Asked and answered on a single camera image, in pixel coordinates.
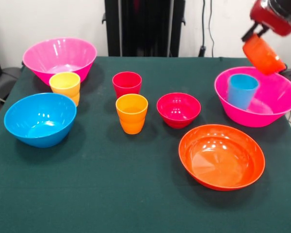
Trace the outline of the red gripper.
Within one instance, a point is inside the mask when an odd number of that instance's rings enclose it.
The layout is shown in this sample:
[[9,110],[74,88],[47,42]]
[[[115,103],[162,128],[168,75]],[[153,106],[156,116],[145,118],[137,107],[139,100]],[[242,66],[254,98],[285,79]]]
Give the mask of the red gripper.
[[255,23],[242,41],[250,39],[259,24],[262,24],[262,29],[257,33],[258,37],[267,32],[267,27],[280,36],[287,36],[291,33],[291,0],[257,0],[250,11],[250,18]]

